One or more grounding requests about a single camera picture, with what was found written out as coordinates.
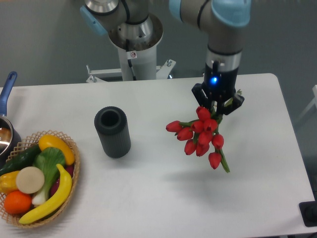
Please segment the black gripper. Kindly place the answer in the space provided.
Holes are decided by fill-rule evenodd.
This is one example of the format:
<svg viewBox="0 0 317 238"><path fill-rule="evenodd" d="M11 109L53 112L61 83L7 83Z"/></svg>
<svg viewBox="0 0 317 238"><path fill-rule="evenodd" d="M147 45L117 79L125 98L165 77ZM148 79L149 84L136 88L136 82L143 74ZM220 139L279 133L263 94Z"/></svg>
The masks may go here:
<svg viewBox="0 0 317 238"><path fill-rule="evenodd" d="M214 71L205 64L203 85L196 83L191 90L199 106L212 112L214 110L212 101L216 101L218 102L216 112L219 115L229 115L241 107L245 98L242 96L242 91L236 92L235 89L238 69L220 71L216 67Z"/></svg>

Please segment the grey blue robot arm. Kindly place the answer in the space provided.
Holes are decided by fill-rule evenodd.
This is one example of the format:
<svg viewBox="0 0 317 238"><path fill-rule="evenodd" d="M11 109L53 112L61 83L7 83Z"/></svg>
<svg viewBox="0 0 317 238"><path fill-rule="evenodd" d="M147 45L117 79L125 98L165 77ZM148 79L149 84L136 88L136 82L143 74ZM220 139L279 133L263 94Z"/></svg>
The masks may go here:
<svg viewBox="0 0 317 238"><path fill-rule="evenodd" d="M244 102L235 82L251 2L171 0L169 10L179 21L208 35L204 81L192 88L198 104L207 109L216 107L219 115L232 113ZM108 34L117 47L123 80L157 79L156 47L163 28L149 12L147 0L87 0L80 13L92 31Z"/></svg>

